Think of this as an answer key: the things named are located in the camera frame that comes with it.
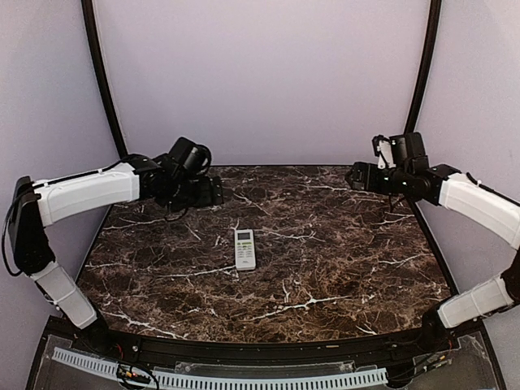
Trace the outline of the white remote control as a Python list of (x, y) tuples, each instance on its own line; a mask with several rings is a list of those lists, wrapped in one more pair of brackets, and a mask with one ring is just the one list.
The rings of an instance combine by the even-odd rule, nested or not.
[(253, 271), (256, 269), (256, 253), (254, 231), (252, 229), (236, 229), (235, 266), (238, 271)]

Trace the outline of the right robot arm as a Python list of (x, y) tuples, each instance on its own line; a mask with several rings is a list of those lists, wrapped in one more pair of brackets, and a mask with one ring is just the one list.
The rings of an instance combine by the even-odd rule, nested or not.
[[(402, 168), (381, 169), (356, 162), (345, 180), (357, 191), (382, 195), (402, 194), (464, 215), (497, 234), (519, 250), (519, 203), (493, 192), (471, 174), (441, 164), (412, 174)], [(438, 305), (429, 322), (414, 336), (414, 344), (430, 353), (446, 338), (446, 329), (508, 310), (519, 304), (519, 255), (499, 275)]]

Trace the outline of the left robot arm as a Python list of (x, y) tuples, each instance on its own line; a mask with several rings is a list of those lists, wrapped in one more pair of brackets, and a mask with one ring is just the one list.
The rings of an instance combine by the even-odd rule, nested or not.
[(2, 241), (9, 241), (15, 268), (24, 274), (80, 330), (83, 341), (97, 354), (115, 347), (114, 335), (76, 282), (60, 266), (45, 229), (73, 215), (116, 203), (152, 199), (170, 213), (219, 206), (221, 179), (210, 177), (210, 150), (181, 137), (170, 151), (155, 158), (129, 154), (97, 170), (52, 180), (17, 180), (7, 211)]

